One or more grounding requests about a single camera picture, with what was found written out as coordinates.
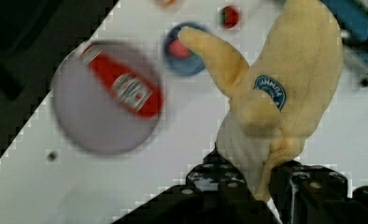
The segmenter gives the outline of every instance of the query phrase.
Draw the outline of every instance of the white table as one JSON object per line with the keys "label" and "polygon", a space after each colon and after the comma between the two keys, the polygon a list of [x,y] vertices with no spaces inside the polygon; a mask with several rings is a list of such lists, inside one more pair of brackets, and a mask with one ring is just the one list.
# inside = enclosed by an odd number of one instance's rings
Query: white table
{"label": "white table", "polygon": [[[164,68],[163,36],[179,22],[198,21],[253,63],[281,5],[233,2],[245,18],[240,30],[224,31],[217,24],[224,0],[183,0],[168,10],[150,0],[121,0],[93,37],[143,43],[138,47],[156,59],[167,96],[157,139],[118,157],[87,154],[60,132],[49,94],[0,160],[0,223],[110,223],[184,184],[188,171],[213,149],[228,105],[206,71],[180,78]],[[332,167],[353,188],[368,185],[368,90],[359,91],[357,82],[346,67],[332,104],[298,158]],[[47,160],[51,151],[58,153],[56,161]]]}

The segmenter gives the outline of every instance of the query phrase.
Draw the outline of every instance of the small hole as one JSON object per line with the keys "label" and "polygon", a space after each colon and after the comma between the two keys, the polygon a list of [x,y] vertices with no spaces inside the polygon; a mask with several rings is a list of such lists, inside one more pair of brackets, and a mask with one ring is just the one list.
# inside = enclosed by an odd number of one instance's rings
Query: small hole
{"label": "small hole", "polygon": [[58,157],[58,154],[57,154],[55,151],[52,151],[52,152],[48,155],[47,159],[48,159],[49,161],[55,161],[57,157]]}

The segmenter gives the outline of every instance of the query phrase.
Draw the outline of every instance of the ketchup label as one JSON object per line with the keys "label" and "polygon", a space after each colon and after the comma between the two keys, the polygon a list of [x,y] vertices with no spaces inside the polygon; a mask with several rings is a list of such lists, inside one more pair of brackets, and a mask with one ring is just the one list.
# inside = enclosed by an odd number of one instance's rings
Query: ketchup label
{"label": "ketchup label", "polygon": [[112,84],[112,90],[121,101],[129,105],[136,112],[152,94],[152,91],[147,88],[147,86],[143,85],[137,77],[129,73],[125,73],[118,77]]}

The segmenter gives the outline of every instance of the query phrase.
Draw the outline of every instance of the blurry object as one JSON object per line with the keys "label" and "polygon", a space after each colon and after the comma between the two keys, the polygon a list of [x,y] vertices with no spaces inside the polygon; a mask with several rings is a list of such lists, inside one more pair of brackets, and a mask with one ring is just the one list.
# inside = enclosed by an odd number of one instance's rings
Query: blurry object
{"label": "blurry object", "polygon": [[205,64],[203,59],[198,54],[191,53],[188,55],[188,52],[185,52],[185,50],[183,50],[183,46],[180,46],[178,44],[179,42],[177,43],[177,34],[184,26],[190,26],[194,29],[206,32],[206,28],[204,26],[191,21],[183,22],[180,25],[175,26],[168,33],[166,39],[164,40],[163,56],[167,63],[167,66],[172,71],[182,76],[192,76],[205,70]]}
{"label": "blurry object", "polygon": [[321,0],[348,32],[343,43],[368,64],[368,0]]}
{"label": "blurry object", "polygon": [[96,46],[87,47],[80,58],[112,97],[135,115],[150,119],[161,111],[162,93],[135,70],[112,60]]}
{"label": "blurry object", "polygon": [[172,6],[177,0],[155,0],[155,2],[162,6],[162,7],[170,7]]}
{"label": "blurry object", "polygon": [[[93,42],[92,45],[107,52],[115,62],[143,75],[155,87],[162,87],[152,63],[131,44]],[[52,109],[63,133],[82,149],[100,155],[124,153],[152,139],[160,116],[140,119],[117,104],[103,85],[76,52],[61,63],[52,82]]]}
{"label": "blurry object", "polygon": [[227,6],[220,11],[219,16],[222,26],[225,29],[231,29],[240,21],[240,9],[234,6]]}
{"label": "blurry object", "polygon": [[168,46],[168,51],[171,55],[179,59],[187,59],[191,55],[191,51],[187,49],[179,39],[176,39]]}

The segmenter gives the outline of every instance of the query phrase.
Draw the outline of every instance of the red object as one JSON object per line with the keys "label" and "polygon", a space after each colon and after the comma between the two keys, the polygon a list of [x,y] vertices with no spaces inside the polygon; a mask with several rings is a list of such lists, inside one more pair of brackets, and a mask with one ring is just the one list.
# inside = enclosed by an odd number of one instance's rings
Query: red object
{"label": "red object", "polygon": [[150,119],[161,111],[162,93],[133,69],[113,61],[95,46],[87,47],[81,58],[108,92],[129,111],[145,119]]}
{"label": "red object", "polygon": [[233,6],[222,9],[222,24],[226,29],[233,28],[240,20],[239,10]]}
{"label": "red object", "polygon": [[169,53],[179,59],[189,58],[191,51],[187,49],[178,39],[174,40],[168,46]]}

